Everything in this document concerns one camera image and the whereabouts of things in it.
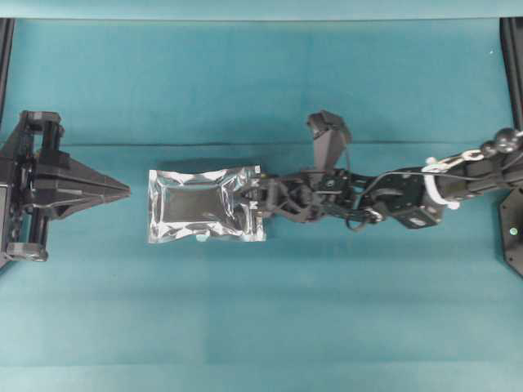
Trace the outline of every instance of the silver foil pouch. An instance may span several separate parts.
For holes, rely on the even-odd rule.
[[[259,166],[199,174],[150,170],[149,243],[188,235],[265,241],[262,217],[236,193],[259,173]]]

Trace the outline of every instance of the black cable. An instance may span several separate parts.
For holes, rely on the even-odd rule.
[[[360,193],[360,200],[363,198],[368,192],[372,190],[374,186],[385,176],[390,176],[392,174],[406,174],[410,176],[436,176],[436,177],[447,177],[447,178],[456,178],[458,180],[466,180],[466,181],[479,181],[479,180],[485,180],[486,178],[489,178],[490,175],[487,176],[479,176],[479,177],[467,177],[467,176],[457,176],[455,174],[447,174],[447,173],[430,173],[429,171],[386,171],[376,178],[370,183],[369,186],[365,188],[363,192]]]
[[[514,165],[523,158],[523,151],[520,152],[514,159],[508,161],[508,163],[505,163],[503,166],[501,166],[501,170],[507,170],[510,166]]]
[[[360,222],[359,225],[357,225],[356,227],[353,227],[351,225],[351,219],[350,218],[346,218],[345,219],[345,226],[350,231],[354,231],[355,233],[358,233],[359,231],[363,230],[368,223],[369,223],[369,220],[368,219],[364,219],[363,221]]]

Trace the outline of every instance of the black metal bracket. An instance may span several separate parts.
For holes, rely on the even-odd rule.
[[[499,205],[505,261],[523,275],[523,189],[514,189]]]

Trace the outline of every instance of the teal tabletop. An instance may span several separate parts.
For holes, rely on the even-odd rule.
[[[319,109],[361,174],[477,148],[512,125],[498,19],[18,20],[2,140],[22,109],[59,112],[63,150],[132,196],[1,271],[0,391],[521,389],[504,192],[416,231],[274,218],[264,243],[146,243],[149,169],[310,167]]]
[[[2,0],[0,15],[77,20],[407,20],[517,16],[520,0]]]

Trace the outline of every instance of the black plastic part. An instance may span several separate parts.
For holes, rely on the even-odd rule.
[[[403,172],[417,169],[401,169]],[[384,176],[364,196],[360,207],[371,207],[383,216],[391,216],[407,229],[424,229],[441,220],[441,207],[426,196],[422,176]]]
[[[63,134],[57,113],[25,110],[0,149],[0,267],[10,260],[46,260],[50,221],[130,193],[59,151]],[[35,135],[42,135],[37,154]]]
[[[347,182],[349,176],[323,176],[318,189],[316,190],[319,194],[341,194],[347,189]]]
[[[7,74],[14,27],[14,19],[0,19],[0,123],[2,123],[3,106],[6,98]]]
[[[514,128],[504,128],[494,138],[496,150],[501,154],[510,154],[521,147],[521,138]]]
[[[492,158],[495,154],[498,153],[492,140],[483,143],[483,145],[480,147],[480,150],[485,158]]]
[[[321,110],[307,119],[314,138],[314,164],[319,172],[331,172],[351,143],[351,133],[340,116]]]
[[[505,261],[523,275],[523,190],[514,189],[499,206]]]

